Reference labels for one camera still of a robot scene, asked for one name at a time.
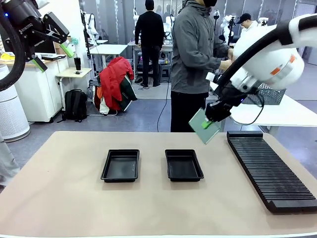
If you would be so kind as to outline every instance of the orange mark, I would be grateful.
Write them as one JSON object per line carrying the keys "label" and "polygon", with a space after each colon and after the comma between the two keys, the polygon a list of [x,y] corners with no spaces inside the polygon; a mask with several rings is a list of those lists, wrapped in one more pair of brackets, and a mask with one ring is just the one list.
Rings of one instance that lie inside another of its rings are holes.
{"label": "orange mark", "polygon": [[273,70],[272,72],[271,72],[271,74],[272,75],[276,75],[278,72],[280,72],[281,71],[281,69],[280,68],[276,68],[275,70]]}
{"label": "orange mark", "polygon": [[292,63],[292,62],[294,62],[295,60],[296,60],[295,55],[292,55],[292,56],[291,56],[291,59],[290,59],[289,61]]}

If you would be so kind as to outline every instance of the black sweater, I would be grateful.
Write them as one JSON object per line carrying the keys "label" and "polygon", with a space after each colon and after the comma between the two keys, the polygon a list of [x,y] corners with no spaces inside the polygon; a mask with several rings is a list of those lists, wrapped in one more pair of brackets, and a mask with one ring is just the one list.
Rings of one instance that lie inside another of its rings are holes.
{"label": "black sweater", "polygon": [[164,41],[164,26],[160,15],[153,11],[143,13],[135,27],[135,44],[139,44],[141,32],[142,46],[162,47]]}

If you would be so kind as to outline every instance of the black beanie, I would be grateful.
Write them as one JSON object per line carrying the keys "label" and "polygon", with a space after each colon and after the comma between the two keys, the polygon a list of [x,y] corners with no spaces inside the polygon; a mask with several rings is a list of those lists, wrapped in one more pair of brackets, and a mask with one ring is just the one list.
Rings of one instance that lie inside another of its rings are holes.
{"label": "black beanie", "polygon": [[154,10],[154,0],[145,0],[145,8],[148,11],[153,11]]}

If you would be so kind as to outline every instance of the gray jacket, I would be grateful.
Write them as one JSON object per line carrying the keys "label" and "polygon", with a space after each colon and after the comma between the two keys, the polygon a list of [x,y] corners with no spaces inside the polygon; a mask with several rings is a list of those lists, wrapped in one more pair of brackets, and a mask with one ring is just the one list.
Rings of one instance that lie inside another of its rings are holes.
{"label": "gray jacket", "polygon": [[176,17],[172,30],[172,91],[188,94],[209,92],[206,76],[219,68],[220,58],[226,57],[229,49],[215,37],[213,25],[206,8],[195,0],[189,0]]}

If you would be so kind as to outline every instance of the black face mask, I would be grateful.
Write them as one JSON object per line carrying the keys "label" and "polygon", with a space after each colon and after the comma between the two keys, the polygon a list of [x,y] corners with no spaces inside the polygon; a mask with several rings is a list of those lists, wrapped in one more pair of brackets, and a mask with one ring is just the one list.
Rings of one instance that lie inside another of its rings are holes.
{"label": "black face mask", "polygon": [[204,0],[206,7],[216,6],[217,0]]}

